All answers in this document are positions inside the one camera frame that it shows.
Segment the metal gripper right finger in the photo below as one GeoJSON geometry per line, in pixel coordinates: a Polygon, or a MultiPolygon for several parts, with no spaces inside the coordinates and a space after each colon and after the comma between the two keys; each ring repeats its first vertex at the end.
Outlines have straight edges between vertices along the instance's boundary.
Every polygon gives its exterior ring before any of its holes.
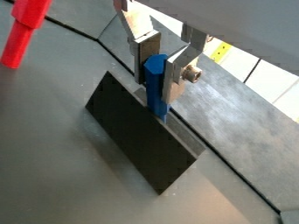
{"type": "Polygon", "coordinates": [[[207,41],[207,34],[187,24],[182,26],[182,41],[186,45],[166,61],[163,78],[163,101],[171,104],[185,91],[185,82],[195,83],[202,75],[197,67],[207,41]]]}

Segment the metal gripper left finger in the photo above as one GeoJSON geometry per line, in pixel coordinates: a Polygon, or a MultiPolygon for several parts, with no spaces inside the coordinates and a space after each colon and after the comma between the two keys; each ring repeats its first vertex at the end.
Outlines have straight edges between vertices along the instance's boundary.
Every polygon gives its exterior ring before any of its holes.
{"type": "Polygon", "coordinates": [[[127,33],[130,52],[135,57],[135,82],[143,84],[146,60],[161,51],[162,33],[154,28],[145,6],[135,0],[114,0],[117,14],[127,33]]]}

